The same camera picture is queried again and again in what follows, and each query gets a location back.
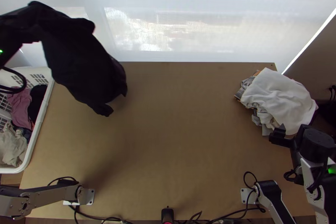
sheer white curtain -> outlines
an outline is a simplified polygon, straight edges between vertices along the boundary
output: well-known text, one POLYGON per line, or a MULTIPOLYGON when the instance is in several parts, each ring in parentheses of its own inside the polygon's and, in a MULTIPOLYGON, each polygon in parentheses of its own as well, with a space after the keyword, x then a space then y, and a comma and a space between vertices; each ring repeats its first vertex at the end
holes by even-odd
MULTIPOLYGON (((0 12, 31 0, 1 0, 0 12)), ((121 61, 292 61, 336 0, 39 0, 95 22, 95 35, 121 61)), ((22 48, 45 64, 40 45, 22 48)))

brown tabletop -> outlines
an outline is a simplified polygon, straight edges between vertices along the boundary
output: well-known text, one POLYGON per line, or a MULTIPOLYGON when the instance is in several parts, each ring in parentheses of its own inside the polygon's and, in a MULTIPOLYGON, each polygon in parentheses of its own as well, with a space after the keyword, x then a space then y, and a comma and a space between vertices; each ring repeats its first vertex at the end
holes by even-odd
MULTIPOLYGON (((312 215, 303 187, 285 181, 289 150, 272 145, 235 101, 241 80, 271 63, 124 63, 129 92, 103 117, 56 84, 21 188, 73 176, 96 195, 81 211, 127 220, 214 219, 244 208, 243 174, 273 179, 293 216, 312 215)), ((73 218, 61 202, 30 217, 73 218)), ((269 217, 251 211, 247 218, 269 217)))

white cloth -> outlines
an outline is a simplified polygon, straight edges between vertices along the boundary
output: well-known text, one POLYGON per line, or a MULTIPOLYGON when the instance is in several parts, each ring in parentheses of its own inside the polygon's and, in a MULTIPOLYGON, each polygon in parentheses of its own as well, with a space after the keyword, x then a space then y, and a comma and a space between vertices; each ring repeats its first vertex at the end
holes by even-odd
POLYGON ((255 77, 240 102, 257 108, 260 122, 267 127, 273 128, 273 118, 284 124, 289 135, 297 133, 301 124, 310 123, 317 106, 302 84, 268 68, 255 77))
POLYGON ((22 135, 22 130, 16 132, 10 122, 7 122, 0 132, 0 164, 18 167, 24 158, 27 149, 27 139, 22 135))

plastic basket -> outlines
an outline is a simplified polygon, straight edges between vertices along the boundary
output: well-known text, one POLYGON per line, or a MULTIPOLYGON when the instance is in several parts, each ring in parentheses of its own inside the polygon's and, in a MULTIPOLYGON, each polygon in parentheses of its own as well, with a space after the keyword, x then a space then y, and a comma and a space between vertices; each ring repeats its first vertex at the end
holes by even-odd
MULTIPOLYGON (((39 110, 39 114, 36 119, 35 127, 33 129, 26 155, 22 164, 19 167, 12 167, 8 165, 0 164, 0 174, 4 173, 19 173, 23 171, 29 164, 30 158, 33 153, 33 149, 41 128, 45 112, 47 110, 48 102, 50 99, 51 91, 53 89, 54 80, 51 77, 51 71, 48 67, 16 67, 13 70, 21 73, 27 79, 27 88, 33 88, 36 85, 47 84, 47 91, 45 92, 44 99, 39 110)), ((0 71, 0 84, 7 87, 21 86, 22 81, 16 75, 6 72, 4 70, 0 71)), ((6 122, 11 121, 11 106, 7 102, 7 95, 0 93, 0 130, 3 129, 6 122)))

green led light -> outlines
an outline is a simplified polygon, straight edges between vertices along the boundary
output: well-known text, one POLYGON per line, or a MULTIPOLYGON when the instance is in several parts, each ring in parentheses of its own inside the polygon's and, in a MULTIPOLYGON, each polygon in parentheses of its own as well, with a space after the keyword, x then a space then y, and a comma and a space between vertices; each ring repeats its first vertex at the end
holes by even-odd
POLYGON ((336 174, 336 167, 335 167, 335 166, 330 167, 330 168, 328 169, 328 173, 329 173, 329 174, 336 174))

